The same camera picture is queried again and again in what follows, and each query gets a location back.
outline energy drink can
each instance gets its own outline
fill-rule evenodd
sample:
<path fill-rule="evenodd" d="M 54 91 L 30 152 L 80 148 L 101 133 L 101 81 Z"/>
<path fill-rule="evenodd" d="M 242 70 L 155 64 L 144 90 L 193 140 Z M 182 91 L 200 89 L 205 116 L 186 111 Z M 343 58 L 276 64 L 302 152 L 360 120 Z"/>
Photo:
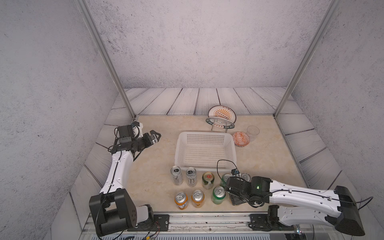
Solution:
<path fill-rule="evenodd" d="M 225 173 L 223 176 L 221 176 L 221 181 L 220 181 L 220 186 L 222 186 L 224 189 L 227 186 L 227 180 L 228 178 L 232 177 L 232 174 L 230 173 Z"/>
<path fill-rule="evenodd" d="M 196 169 L 194 167 L 189 167 L 187 169 L 187 184 L 188 184 L 188 186 L 190 186 L 190 187 L 196 186 L 196 183 L 197 183 L 196 176 L 197 176 Z"/>
<path fill-rule="evenodd" d="M 211 197 L 212 202 L 214 202 L 214 204 L 221 204 L 224 201 L 224 198 L 225 198 L 224 188 L 222 186 L 215 187 L 212 192 L 212 197 Z"/>
<path fill-rule="evenodd" d="M 181 168 L 179 166 L 173 166 L 170 169 L 170 173 L 175 185 L 181 185 L 183 183 L 183 174 L 181 173 Z"/>
<path fill-rule="evenodd" d="M 181 209 L 185 209 L 188 205 L 188 196 L 185 192 L 178 192 L 175 195 L 175 203 Z"/>
<path fill-rule="evenodd" d="M 194 207 L 202 207 L 204 202 L 204 193 L 200 189 L 194 190 L 192 193 L 192 205 Z"/>
<path fill-rule="evenodd" d="M 251 176 L 248 173 L 242 173 L 241 178 L 246 180 L 247 182 L 251 182 Z"/>
<path fill-rule="evenodd" d="M 211 189 L 214 186 L 215 176 L 211 172 L 205 172 L 203 174 L 203 187 L 205 189 Z"/>

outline gray textured wall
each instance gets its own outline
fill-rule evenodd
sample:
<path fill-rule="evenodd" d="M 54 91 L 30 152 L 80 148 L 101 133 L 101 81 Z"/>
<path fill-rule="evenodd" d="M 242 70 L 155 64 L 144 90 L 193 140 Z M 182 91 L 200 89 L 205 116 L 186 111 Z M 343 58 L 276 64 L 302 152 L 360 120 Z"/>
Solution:
<path fill-rule="evenodd" d="M 286 86 L 330 0 L 87 0 L 126 88 Z"/>
<path fill-rule="evenodd" d="M 73 0 L 1 1 L 0 43 L 0 238 L 43 239 L 117 91 Z"/>
<path fill-rule="evenodd" d="M 384 2 L 342 3 L 293 96 L 384 226 Z"/>

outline marble tabletop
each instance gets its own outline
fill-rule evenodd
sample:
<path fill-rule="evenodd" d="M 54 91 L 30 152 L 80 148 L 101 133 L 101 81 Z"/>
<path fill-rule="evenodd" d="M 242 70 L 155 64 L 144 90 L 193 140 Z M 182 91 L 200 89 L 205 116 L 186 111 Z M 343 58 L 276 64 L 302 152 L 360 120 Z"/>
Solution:
<path fill-rule="evenodd" d="M 170 169 L 174 166 L 175 150 L 179 134 L 184 131 L 209 132 L 211 125 L 205 122 L 205 116 L 140 116 L 138 121 L 144 125 L 143 131 L 155 130 L 161 134 L 160 141 L 145 149 L 132 164 L 129 172 L 127 191 L 136 206 L 150 204 L 155 212 L 265 212 L 268 204 L 260 208 L 252 208 L 247 203 L 233 206 L 228 193 L 220 205 L 211 201 L 212 189 L 202 186 L 202 174 L 197 173 L 197 185 L 189 187 L 186 183 L 185 172 L 182 185 L 173 184 Z M 237 167 L 240 172 L 252 176 L 262 176 L 275 179 L 286 184 L 305 187 L 305 183 L 297 170 L 289 150 L 272 116 L 237 116 L 234 129 L 228 133 L 246 132 L 248 126 L 257 126 L 260 134 L 245 147 L 235 147 Z M 214 127 L 213 131 L 224 132 Z M 214 187 L 219 185 L 216 171 Z M 195 189 L 203 190 L 204 205 L 195 208 L 191 203 L 180 210 L 174 196 L 184 191 L 190 200 Z"/>

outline orange can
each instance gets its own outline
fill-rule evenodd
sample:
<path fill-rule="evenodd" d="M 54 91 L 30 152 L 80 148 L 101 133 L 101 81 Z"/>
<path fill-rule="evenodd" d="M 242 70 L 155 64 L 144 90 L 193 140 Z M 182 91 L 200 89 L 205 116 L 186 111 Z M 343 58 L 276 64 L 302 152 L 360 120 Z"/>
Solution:
<path fill-rule="evenodd" d="M 185 192 L 178 192 L 175 195 L 175 203 L 181 209 L 185 209 L 188 205 L 188 196 Z"/>
<path fill-rule="evenodd" d="M 203 202 L 204 202 L 204 193 L 203 191 L 201 191 L 200 189 L 197 189 L 197 190 L 194 190 L 194 192 L 192 193 L 192 205 L 194 207 L 202 207 L 203 206 Z"/>

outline white robotic arm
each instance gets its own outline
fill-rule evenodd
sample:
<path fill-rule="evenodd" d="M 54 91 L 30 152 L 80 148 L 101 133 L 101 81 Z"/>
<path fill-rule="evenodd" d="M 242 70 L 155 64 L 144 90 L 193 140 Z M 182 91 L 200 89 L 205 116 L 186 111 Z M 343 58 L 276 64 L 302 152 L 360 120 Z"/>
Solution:
<path fill-rule="evenodd" d="M 273 203 L 268 208 L 268 217 L 259 217 L 251 222 L 253 229 L 264 226 L 291 226 L 296 224 L 317 224 L 334 226 L 339 232 L 363 236 L 364 229 L 356 202 L 346 187 L 335 190 L 317 190 L 296 187 L 265 177 L 253 177 L 247 182 L 239 177 L 230 177 L 225 190 L 230 194 L 232 204 L 247 202 L 252 207 Z M 288 204 L 297 207 L 279 206 Z"/>
<path fill-rule="evenodd" d="M 154 215 L 150 205 L 136 207 L 125 186 L 131 165 L 139 154 L 147 147 L 157 143 L 161 134 L 151 130 L 142 133 L 143 125 L 133 122 L 130 125 L 117 127 L 115 143 L 110 149 L 112 164 L 107 180 L 99 195 L 92 196 L 89 208 L 98 237 L 123 231 L 138 225 L 152 228 Z M 112 202 L 116 209 L 106 210 Z"/>

